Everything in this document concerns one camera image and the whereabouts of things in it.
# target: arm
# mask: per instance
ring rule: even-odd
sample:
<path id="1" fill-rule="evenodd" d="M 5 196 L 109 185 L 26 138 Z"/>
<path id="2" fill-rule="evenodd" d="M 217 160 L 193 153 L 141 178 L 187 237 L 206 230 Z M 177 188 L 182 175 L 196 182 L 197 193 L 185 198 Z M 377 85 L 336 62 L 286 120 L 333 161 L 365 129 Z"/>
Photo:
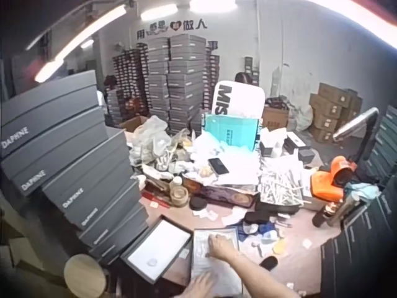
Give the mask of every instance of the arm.
<path id="1" fill-rule="evenodd" d="M 210 256 L 227 262 L 243 280 L 248 292 L 253 298 L 289 298 L 298 295 L 276 281 L 268 270 L 252 262 L 237 251 L 225 237 L 211 235 Z"/>

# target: white wall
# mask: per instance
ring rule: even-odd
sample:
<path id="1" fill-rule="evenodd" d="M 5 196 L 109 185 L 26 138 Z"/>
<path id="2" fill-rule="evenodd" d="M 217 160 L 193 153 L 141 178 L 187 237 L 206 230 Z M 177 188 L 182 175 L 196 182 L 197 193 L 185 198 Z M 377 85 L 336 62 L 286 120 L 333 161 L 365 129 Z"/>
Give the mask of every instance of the white wall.
<path id="1" fill-rule="evenodd" d="M 137 20 L 135 14 L 130 12 L 99 32 L 105 75 L 114 73 L 111 58 L 118 53 L 113 45 L 122 42 L 134 47 L 136 31 L 149 30 L 154 22 Z M 167 25 L 186 19 L 197 23 L 201 17 L 208 29 L 188 33 L 219 42 L 216 54 L 221 56 L 220 79 L 233 79 L 243 70 L 243 57 L 253 56 L 257 66 L 261 61 L 260 85 L 266 96 L 270 96 L 272 75 L 279 68 L 279 94 L 298 106 L 308 104 L 310 93 L 318 91 L 320 82 L 358 91 L 364 99 L 363 110 L 376 106 L 382 112 L 396 100 L 397 84 L 393 80 L 397 78 L 397 50 L 349 19 L 312 2 L 240 0 L 237 10 L 228 14 L 196 15 L 182 8 L 164 20 Z M 158 36 L 179 33 L 183 31 L 168 29 Z"/>
<path id="2" fill-rule="evenodd" d="M 257 49 L 257 20 L 256 20 L 255 0 L 244 0 L 239 3 L 238 9 L 227 14 L 194 14 L 189 8 L 180 8 L 177 14 L 163 18 L 166 25 L 172 21 L 194 20 L 195 26 L 198 25 L 200 18 L 205 22 L 208 29 L 198 29 L 183 31 L 183 28 L 177 32 L 168 28 L 168 31 L 155 36 L 149 36 L 145 39 L 139 39 L 139 42 L 145 42 L 150 38 L 159 36 L 172 36 L 182 33 L 190 33 L 201 36 L 207 40 L 217 40 L 219 49 L 214 54 L 220 55 L 220 79 L 232 79 L 236 73 L 244 71 L 245 56 L 258 56 Z M 127 47 L 135 47 L 137 43 L 136 31 L 140 29 L 149 30 L 149 25 L 159 20 L 143 22 L 134 18 L 134 12 L 131 12 L 99 32 L 102 68 L 104 75 L 114 73 L 111 58 L 119 53 L 113 50 L 113 45 L 122 42 Z"/>
<path id="3" fill-rule="evenodd" d="M 397 97 L 397 50 L 361 26 L 304 0 L 260 1 L 261 86 L 270 93 L 281 67 L 280 93 L 307 104 L 320 82 L 351 88 L 363 109 L 381 111 Z"/>

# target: wooden stool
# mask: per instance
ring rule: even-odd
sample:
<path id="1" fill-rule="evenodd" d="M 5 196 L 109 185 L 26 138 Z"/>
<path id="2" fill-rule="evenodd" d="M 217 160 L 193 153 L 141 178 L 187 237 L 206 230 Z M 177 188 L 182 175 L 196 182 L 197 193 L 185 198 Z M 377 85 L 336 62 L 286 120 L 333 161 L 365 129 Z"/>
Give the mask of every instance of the wooden stool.
<path id="1" fill-rule="evenodd" d="M 63 270 L 66 285 L 79 298 L 98 298 L 106 287 L 106 277 L 96 260 L 88 255 L 71 257 Z"/>

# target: hand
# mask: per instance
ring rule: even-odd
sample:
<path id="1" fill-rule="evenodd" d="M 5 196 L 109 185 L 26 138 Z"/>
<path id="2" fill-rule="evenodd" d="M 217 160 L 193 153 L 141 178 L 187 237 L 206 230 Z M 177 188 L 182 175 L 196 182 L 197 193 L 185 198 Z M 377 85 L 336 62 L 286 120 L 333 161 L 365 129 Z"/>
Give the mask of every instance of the hand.
<path id="1" fill-rule="evenodd" d="M 238 250 L 233 246 L 233 242 L 221 235 L 210 235 L 208 238 L 210 248 L 209 256 L 221 261 L 229 262 L 238 255 Z"/>
<path id="2" fill-rule="evenodd" d="M 177 298 L 207 298 L 217 281 L 218 278 L 213 274 L 204 273 L 192 280 L 185 291 Z"/>

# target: black phone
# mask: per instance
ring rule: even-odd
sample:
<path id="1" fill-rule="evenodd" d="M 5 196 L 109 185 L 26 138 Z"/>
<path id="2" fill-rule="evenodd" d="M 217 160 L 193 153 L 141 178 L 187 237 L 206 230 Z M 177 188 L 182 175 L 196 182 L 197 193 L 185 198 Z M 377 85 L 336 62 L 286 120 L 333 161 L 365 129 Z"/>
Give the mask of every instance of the black phone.
<path id="1" fill-rule="evenodd" d="M 225 167 L 225 165 L 219 158 L 210 158 L 208 162 L 215 174 L 223 175 L 229 173 L 229 170 Z"/>
<path id="2" fill-rule="evenodd" d="M 275 256 L 268 256 L 266 259 L 264 259 L 262 261 L 261 264 L 259 264 L 259 266 L 262 267 L 262 268 L 265 268 L 266 270 L 271 271 L 278 264 L 279 264 L 279 261 L 277 261 L 277 258 Z"/>

